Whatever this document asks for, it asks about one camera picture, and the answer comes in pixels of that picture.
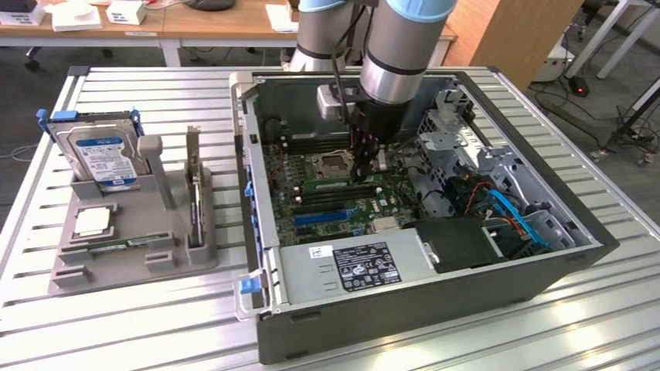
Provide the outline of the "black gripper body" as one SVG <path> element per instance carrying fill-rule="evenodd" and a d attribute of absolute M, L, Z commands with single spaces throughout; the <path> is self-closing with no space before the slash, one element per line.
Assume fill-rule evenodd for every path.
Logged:
<path fill-rule="evenodd" d="M 357 143 L 363 140 L 389 144 L 401 132 L 409 103 L 383 104 L 377 100 L 359 101 L 353 115 L 353 134 Z"/>

